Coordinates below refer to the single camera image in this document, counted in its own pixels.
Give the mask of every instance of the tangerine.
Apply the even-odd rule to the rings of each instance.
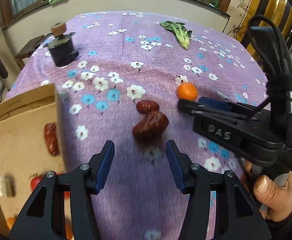
[[[179,85],[176,93],[179,99],[194,101],[197,98],[197,89],[191,83],[183,83]]]

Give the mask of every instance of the red date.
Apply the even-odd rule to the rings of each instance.
[[[133,128],[133,136],[140,142],[154,140],[161,136],[168,124],[168,118],[164,114],[152,111]]]
[[[159,111],[159,104],[150,100],[142,100],[136,104],[136,108],[141,114],[148,114],[151,111]]]
[[[48,123],[44,128],[44,138],[46,142],[47,149],[52,156],[59,155],[58,143],[57,143],[57,132],[56,124]]]

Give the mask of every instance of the silver bolt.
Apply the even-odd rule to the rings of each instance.
[[[51,178],[51,177],[53,177],[54,175],[55,175],[55,173],[54,173],[53,171],[49,171],[49,172],[46,173],[46,177],[47,177],[47,178]]]
[[[80,169],[81,170],[83,170],[83,171],[85,171],[85,170],[88,170],[88,168],[89,168],[89,165],[88,164],[82,164],[82,165],[80,165]]]
[[[226,171],[226,175],[228,177],[234,177],[235,176],[235,173],[233,171]]]
[[[193,170],[199,170],[199,169],[200,169],[200,165],[197,164],[197,163],[193,163],[190,167],[191,167]]]

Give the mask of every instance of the leafy green vegetable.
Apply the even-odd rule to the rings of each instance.
[[[191,31],[188,31],[185,28],[185,23],[180,22],[162,22],[159,23],[161,26],[163,26],[166,30],[174,33],[176,35],[176,38],[178,39],[179,43],[184,49],[188,49],[189,47],[189,38],[191,36]]]

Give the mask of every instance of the human hand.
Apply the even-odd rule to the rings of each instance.
[[[252,163],[245,160],[245,169],[252,170]],[[284,187],[279,187],[266,175],[262,175],[254,184],[253,192],[256,199],[269,207],[267,211],[260,211],[264,219],[280,222],[292,212],[292,171]]]

